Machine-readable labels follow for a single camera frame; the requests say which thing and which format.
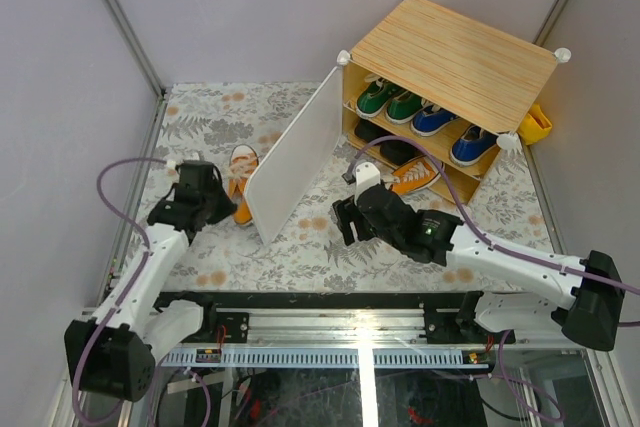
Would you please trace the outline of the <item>orange sneaker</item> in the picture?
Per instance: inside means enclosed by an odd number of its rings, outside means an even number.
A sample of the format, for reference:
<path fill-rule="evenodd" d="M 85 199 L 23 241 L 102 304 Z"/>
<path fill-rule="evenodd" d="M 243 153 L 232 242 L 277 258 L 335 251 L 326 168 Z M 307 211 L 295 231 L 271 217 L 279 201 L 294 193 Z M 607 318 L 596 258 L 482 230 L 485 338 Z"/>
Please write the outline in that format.
<path fill-rule="evenodd" d="M 228 195 L 236 204 L 233 219 L 239 226 L 247 226 L 252 221 L 245 190 L 258 166 L 259 156 L 251 146 L 241 144 L 233 149 L 228 166 Z"/>
<path fill-rule="evenodd" d="M 443 163 L 435 162 L 422 156 L 401 165 L 390 174 L 381 177 L 387 188 L 399 196 L 404 196 L 427 189 L 436 183 L 440 177 Z"/>

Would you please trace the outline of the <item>black shoe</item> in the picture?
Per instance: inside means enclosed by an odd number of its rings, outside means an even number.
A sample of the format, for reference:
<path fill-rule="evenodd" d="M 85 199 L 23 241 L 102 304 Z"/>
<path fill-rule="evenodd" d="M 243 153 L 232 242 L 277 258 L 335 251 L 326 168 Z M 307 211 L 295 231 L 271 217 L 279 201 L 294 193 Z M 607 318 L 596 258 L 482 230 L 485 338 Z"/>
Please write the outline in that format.
<path fill-rule="evenodd" d="M 384 128 L 366 119 L 360 119 L 354 128 L 354 136 L 365 143 L 372 142 L 380 137 L 387 136 L 388 134 L 389 132 Z"/>
<path fill-rule="evenodd" d="M 400 166 L 416 158 L 419 153 L 405 142 L 389 140 L 380 144 L 380 155 L 394 165 Z"/>

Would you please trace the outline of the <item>white cabinet door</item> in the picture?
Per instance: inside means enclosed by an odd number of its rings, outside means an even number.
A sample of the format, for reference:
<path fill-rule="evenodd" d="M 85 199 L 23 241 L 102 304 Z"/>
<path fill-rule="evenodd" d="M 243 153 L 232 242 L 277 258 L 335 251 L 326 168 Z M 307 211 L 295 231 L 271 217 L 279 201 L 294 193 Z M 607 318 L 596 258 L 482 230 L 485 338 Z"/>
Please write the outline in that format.
<path fill-rule="evenodd" d="M 265 245 L 279 235 L 338 144 L 342 86 L 342 69 L 335 67 L 248 180 L 245 199 Z"/>

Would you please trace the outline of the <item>green sneaker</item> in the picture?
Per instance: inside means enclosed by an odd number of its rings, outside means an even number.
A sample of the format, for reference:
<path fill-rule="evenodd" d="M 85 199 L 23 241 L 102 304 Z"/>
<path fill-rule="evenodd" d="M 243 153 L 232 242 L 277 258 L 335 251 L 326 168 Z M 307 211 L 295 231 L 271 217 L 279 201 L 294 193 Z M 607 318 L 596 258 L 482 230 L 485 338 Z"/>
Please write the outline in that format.
<path fill-rule="evenodd" d="M 391 100 L 386 107 L 385 118 L 393 124 L 404 124 L 429 105 L 428 99 L 405 91 Z"/>
<path fill-rule="evenodd" d="M 378 115 L 381 110 L 401 91 L 401 87 L 376 74 L 365 77 L 366 89 L 356 101 L 356 113 L 359 117 L 369 119 Z"/>

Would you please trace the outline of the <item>wooden shoe cabinet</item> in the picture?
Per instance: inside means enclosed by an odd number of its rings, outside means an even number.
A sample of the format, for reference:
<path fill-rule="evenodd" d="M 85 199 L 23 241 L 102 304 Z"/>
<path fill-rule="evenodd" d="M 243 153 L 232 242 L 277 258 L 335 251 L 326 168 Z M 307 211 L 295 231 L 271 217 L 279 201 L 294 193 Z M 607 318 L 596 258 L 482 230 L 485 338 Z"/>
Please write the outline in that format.
<path fill-rule="evenodd" d="M 343 129 L 356 147 L 363 119 L 357 100 L 375 81 L 389 81 L 423 102 L 454 114 L 452 122 L 432 136 L 421 136 L 411 124 L 398 124 L 379 112 L 370 122 L 407 137 L 436 157 L 448 175 L 431 190 L 447 200 L 471 201 L 497 157 L 519 145 L 517 129 L 557 65 L 571 58 L 519 39 L 429 0 L 402 0 L 353 48 L 339 53 L 343 69 Z M 497 136 L 473 165 L 455 162 L 451 150 L 465 131 L 478 127 Z"/>

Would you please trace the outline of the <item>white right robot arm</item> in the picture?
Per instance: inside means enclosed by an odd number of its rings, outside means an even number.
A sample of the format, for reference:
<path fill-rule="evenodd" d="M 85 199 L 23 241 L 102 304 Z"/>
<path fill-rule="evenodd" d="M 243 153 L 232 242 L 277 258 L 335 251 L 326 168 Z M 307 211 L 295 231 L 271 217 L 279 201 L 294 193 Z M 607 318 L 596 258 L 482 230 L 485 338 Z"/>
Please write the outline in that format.
<path fill-rule="evenodd" d="M 415 210 L 381 184 L 334 202 L 333 210 L 348 245 L 378 238 L 419 263 L 485 271 L 538 295 L 568 340 L 605 352 L 615 345 L 624 292 L 605 253 L 557 256 L 500 242 L 458 216 Z"/>

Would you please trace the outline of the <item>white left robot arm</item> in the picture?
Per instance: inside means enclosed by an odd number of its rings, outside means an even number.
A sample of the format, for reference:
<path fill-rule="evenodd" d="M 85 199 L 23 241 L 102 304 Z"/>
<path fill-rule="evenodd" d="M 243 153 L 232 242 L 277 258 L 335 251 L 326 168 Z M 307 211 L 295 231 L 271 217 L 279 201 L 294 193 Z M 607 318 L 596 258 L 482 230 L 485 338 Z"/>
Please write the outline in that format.
<path fill-rule="evenodd" d="M 171 162 L 178 174 L 142 228 L 142 246 L 116 287 L 87 320 L 64 333 L 69 374 L 77 390 L 136 402 L 159 362 L 186 337 L 212 339 L 219 318 L 190 300 L 152 312 L 167 277 L 206 226 L 236 210 L 218 167 L 202 160 Z"/>

